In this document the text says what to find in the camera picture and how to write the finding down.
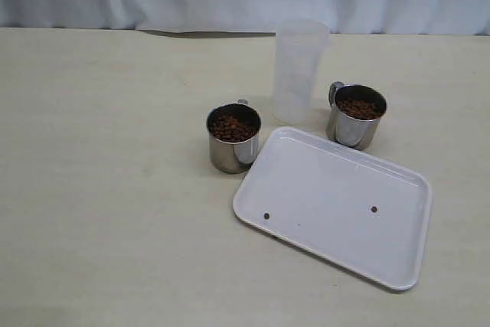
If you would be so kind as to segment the steel cup with pellets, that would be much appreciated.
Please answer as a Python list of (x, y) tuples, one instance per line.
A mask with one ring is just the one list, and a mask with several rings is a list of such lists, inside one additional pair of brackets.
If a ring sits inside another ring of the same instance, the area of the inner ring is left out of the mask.
[(364, 150), (374, 138), (381, 118), (387, 112), (384, 96), (361, 84), (332, 83), (328, 90), (331, 108), (326, 135), (341, 145)]
[(213, 166), (228, 174), (248, 170), (259, 153), (261, 126), (259, 113), (247, 100), (213, 109), (206, 120)]

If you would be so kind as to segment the translucent plastic tall container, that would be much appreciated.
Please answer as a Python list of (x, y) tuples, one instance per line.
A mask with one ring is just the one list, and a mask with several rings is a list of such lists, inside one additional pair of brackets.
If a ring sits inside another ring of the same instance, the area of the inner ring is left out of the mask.
[(279, 121), (298, 125), (307, 120), (329, 37), (328, 26), (311, 19), (290, 19), (276, 29), (272, 113)]

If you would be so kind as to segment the white rectangular plastic tray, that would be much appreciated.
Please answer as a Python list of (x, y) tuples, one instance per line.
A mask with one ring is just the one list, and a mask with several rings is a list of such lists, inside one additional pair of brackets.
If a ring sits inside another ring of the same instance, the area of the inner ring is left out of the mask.
[(281, 127), (232, 205), (242, 222), (266, 234), (405, 291), (420, 278), (432, 199), (430, 183), (408, 168)]

